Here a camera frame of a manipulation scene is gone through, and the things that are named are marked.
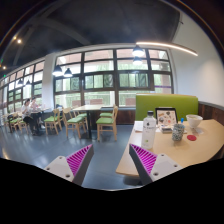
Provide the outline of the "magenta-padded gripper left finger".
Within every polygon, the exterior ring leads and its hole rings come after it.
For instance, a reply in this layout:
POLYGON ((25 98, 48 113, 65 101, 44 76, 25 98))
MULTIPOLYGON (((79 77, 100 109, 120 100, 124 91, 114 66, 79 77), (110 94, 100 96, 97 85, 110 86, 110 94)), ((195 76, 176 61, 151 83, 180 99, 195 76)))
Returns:
POLYGON ((81 186, 93 155, 90 144, 67 157, 58 156, 44 170, 81 186))

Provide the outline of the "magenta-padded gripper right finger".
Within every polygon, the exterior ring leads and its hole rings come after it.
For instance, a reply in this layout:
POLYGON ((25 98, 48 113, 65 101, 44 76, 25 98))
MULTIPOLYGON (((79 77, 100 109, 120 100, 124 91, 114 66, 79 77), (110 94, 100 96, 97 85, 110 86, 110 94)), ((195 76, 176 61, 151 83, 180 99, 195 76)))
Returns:
POLYGON ((147 185, 182 169, 177 162, 166 154, 156 155, 134 144, 129 145, 129 154, 143 185, 147 185))

